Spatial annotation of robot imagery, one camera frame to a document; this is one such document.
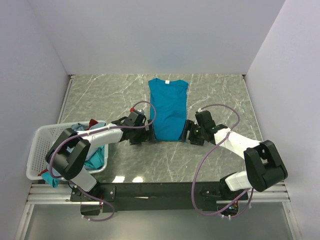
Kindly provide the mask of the teal blue t shirt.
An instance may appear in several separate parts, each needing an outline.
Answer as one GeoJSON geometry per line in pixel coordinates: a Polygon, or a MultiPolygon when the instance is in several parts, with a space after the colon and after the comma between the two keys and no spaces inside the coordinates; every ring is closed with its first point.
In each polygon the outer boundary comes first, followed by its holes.
{"type": "Polygon", "coordinates": [[[187,90],[184,80],[148,81],[150,90],[150,115],[154,120],[155,138],[162,142],[178,142],[187,120],[187,90]]]}

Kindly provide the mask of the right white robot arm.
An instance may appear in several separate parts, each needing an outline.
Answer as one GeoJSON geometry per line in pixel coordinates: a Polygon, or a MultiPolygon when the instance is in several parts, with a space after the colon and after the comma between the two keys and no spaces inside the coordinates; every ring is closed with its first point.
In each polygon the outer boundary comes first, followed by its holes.
{"type": "Polygon", "coordinates": [[[230,200],[237,191],[245,189],[263,192],[288,177],[288,171],[272,141],[253,140],[223,124],[217,125],[207,110],[197,112],[195,119],[185,121],[180,140],[189,140],[192,145],[198,146],[209,142],[244,160],[245,170],[220,179],[219,193],[222,198],[230,200]]]}

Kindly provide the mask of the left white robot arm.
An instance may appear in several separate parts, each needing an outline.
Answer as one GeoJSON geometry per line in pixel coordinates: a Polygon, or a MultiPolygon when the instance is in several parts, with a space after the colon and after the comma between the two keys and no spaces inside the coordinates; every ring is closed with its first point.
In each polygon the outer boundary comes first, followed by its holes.
{"type": "Polygon", "coordinates": [[[129,141],[131,145],[153,141],[155,132],[153,119],[147,119],[143,112],[132,109],[129,116],[85,131],[66,128],[46,154],[48,171],[55,179],[63,178],[82,189],[88,201],[100,195],[97,180],[85,169],[84,164],[89,152],[109,145],[129,141]]]}

